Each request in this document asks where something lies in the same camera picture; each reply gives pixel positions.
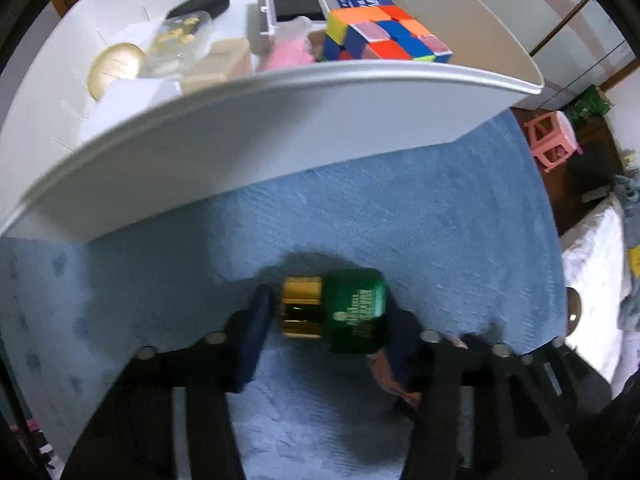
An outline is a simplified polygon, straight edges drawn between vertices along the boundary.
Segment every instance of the white device frame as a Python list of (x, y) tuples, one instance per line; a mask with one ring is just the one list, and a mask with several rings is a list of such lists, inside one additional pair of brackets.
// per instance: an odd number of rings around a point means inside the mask
[[(320, 3), (320, 7), (322, 9), (322, 13), (324, 14), (324, 20), (322, 22), (319, 21), (311, 21), (312, 27), (311, 32), (322, 32), (326, 29), (326, 18), (329, 15), (330, 8), (326, 4), (325, 0), (318, 0)], [(260, 34), (262, 36), (268, 36), (270, 40), (275, 36), (276, 30), (278, 30), (278, 26), (280, 23), (276, 18), (276, 9), (274, 0), (264, 0), (264, 2), (260, 2), (260, 12), (263, 12), (266, 17), (266, 30), (264, 29), (264, 25), (261, 27)]]

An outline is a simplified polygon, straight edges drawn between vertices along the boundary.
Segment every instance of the beige box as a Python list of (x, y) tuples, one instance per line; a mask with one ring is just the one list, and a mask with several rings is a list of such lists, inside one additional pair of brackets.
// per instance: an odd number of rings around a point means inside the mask
[(185, 73), (180, 88), (183, 94), (190, 94), (251, 74), (249, 40), (221, 40), (213, 43), (209, 53)]

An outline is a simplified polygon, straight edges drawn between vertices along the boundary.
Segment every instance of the rubik's cube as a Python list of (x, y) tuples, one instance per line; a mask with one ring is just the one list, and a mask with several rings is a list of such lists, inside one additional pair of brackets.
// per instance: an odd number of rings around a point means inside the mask
[(446, 63), (452, 51), (398, 6), (329, 13), (323, 60), (405, 59)]

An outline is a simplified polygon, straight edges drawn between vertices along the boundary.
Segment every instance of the white shelf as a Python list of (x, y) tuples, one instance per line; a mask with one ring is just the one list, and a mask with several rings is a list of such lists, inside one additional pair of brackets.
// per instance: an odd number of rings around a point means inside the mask
[[(535, 63), (479, 0), (394, 0), (452, 48), (454, 64), (353, 61), (258, 74), (79, 146), (93, 58), (105, 43), (145, 41), (142, 30), (181, 1), (81, 0), (65, 15), (0, 136), (2, 232), (92, 239), (268, 178), (455, 140), (543, 87)], [(215, 39), (255, 40), (256, 12), (253, 0), (231, 0)]]

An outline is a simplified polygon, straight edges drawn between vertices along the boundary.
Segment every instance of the pink object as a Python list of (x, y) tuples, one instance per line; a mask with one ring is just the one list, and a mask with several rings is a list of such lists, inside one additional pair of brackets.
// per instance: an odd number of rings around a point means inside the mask
[[(550, 122), (551, 129), (543, 126), (546, 120)], [(527, 129), (531, 153), (544, 165), (546, 173), (564, 164), (574, 152), (582, 154), (574, 129), (562, 112), (540, 115), (524, 123), (524, 127)]]
[(436, 56), (444, 54), (453, 54), (451, 49), (437, 36), (429, 34), (427, 36), (418, 36), (418, 39), (425, 44)]
[(373, 43), (374, 41), (390, 40), (389, 33), (377, 23), (373, 22), (358, 22), (351, 23), (351, 28), (354, 28), (367, 43)]
[(296, 38), (277, 43), (269, 54), (264, 69), (281, 70), (313, 63), (315, 59), (309, 53), (308, 43), (307, 38)]
[(362, 59), (380, 59), (380, 56), (376, 54), (369, 45), (365, 45), (362, 51)]
[[(30, 418), (29, 420), (27, 420), (27, 428), (29, 428), (29, 431), (40, 431), (40, 427), (38, 426), (38, 423), (36, 422), (35, 418)], [(9, 426), (9, 429), (11, 431), (20, 431), (18, 429), (18, 426)]]

